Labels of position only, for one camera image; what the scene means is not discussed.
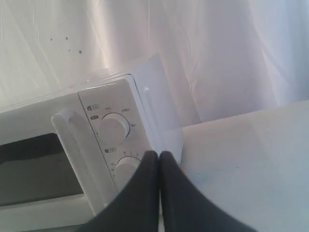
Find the microwave oven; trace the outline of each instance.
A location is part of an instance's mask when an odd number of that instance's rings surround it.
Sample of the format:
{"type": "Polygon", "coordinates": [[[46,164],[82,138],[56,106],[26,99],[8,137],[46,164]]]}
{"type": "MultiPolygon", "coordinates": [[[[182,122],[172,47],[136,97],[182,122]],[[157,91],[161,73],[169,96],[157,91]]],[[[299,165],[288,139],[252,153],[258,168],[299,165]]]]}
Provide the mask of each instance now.
{"type": "Polygon", "coordinates": [[[83,224],[183,137],[159,55],[0,110],[0,231],[83,224]]]}

